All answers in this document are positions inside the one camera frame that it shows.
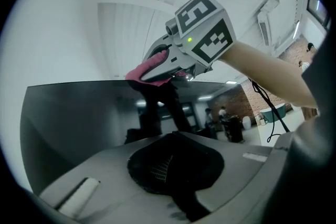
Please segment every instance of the ceiling beam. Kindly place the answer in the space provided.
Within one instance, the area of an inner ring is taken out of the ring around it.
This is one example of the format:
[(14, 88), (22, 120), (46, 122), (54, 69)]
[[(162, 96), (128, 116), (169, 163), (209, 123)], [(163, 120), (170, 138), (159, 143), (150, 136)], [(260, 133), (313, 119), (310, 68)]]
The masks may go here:
[(177, 7), (162, 2), (160, 0), (98, 0), (98, 3), (130, 4), (146, 8), (151, 8), (174, 15)]

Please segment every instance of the forearm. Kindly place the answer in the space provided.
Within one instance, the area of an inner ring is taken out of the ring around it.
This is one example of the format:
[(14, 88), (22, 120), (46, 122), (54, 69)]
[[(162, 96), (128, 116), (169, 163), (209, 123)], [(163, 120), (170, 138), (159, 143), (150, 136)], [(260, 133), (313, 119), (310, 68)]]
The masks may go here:
[(220, 60), (294, 105), (317, 107), (301, 77), (301, 71), (285, 61), (270, 57), (241, 42), (236, 42)]

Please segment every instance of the brick wall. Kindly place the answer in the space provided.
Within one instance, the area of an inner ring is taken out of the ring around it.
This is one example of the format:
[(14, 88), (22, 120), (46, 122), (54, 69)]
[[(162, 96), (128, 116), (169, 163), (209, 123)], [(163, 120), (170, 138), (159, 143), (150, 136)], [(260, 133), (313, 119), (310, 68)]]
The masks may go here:
[[(284, 53), (282, 53), (279, 58), (300, 69), (299, 60), (311, 63), (312, 54), (306, 51), (307, 44), (308, 41), (304, 36), (301, 36)], [(283, 99), (276, 97), (270, 92), (267, 92), (267, 94), (274, 105), (285, 103)], [(254, 119), (254, 115), (259, 113), (261, 109), (268, 107), (260, 94), (254, 91), (249, 80), (246, 80), (241, 85), (237, 85), (233, 89), (217, 96), (209, 101), (208, 104), (212, 109), (214, 120), (218, 120), (218, 112), (222, 105), (227, 107), (227, 112), (238, 115), (240, 119), (243, 119), (245, 116), (250, 116), (252, 120)], [(286, 107), (287, 109), (290, 109), (290, 104), (286, 104)]]

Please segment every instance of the black cable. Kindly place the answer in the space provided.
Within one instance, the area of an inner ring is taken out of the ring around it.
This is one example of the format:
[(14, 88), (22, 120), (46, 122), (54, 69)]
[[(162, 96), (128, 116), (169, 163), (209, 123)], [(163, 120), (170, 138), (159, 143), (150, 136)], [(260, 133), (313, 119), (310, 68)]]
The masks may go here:
[(271, 138), (275, 135), (280, 135), (280, 134), (273, 134), (274, 132), (274, 127), (275, 127), (275, 120), (274, 120), (274, 114), (278, 117), (279, 121), (281, 122), (283, 128), (285, 129), (286, 133), (290, 132), (289, 129), (287, 128), (287, 126), (285, 125), (284, 121), (282, 120), (282, 118), (280, 117), (277, 109), (274, 107), (274, 105), (272, 104), (267, 92), (261, 88), (256, 82), (250, 80), (252, 82), (252, 86), (255, 92), (259, 93), (261, 95), (261, 97), (265, 100), (265, 102), (270, 106), (271, 111), (272, 111), (272, 119), (273, 119), (273, 127), (272, 127), (272, 132), (271, 135), (267, 138), (267, 143), (269, 143), (271, 141)]

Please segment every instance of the pink cloth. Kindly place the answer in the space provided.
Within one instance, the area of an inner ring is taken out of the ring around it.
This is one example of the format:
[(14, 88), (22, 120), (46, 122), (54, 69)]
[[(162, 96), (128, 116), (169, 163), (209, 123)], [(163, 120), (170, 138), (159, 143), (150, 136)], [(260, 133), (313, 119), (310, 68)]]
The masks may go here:
[(151, 84), (151, 85), (155, 85), (155, 86), (161, 86), (162, 84), (170, 81), (170, 78), (165, 79), (165, 80), (154, 81), (154, 82), (144, 82), (144, 81), (140, 80), (140, 77), (142, 76), (142, 74), (144, 74), (148, 69), (150, 69), (151, 67), (157, 65), (158, 63), (160, 63), (164, 60), (164, 58), (166, 56), (166, 53), (167, 53), (167, 51), (164, 50), (162, 52), (159, 52), (159, 53), (153, 55), (151, 58), (149, 58), (145, 62), (139, 64), (135, 69), (128, 72), (125, 79), (126, 80), (135, 80), (135, 81), (140, 82), (140, 83)]

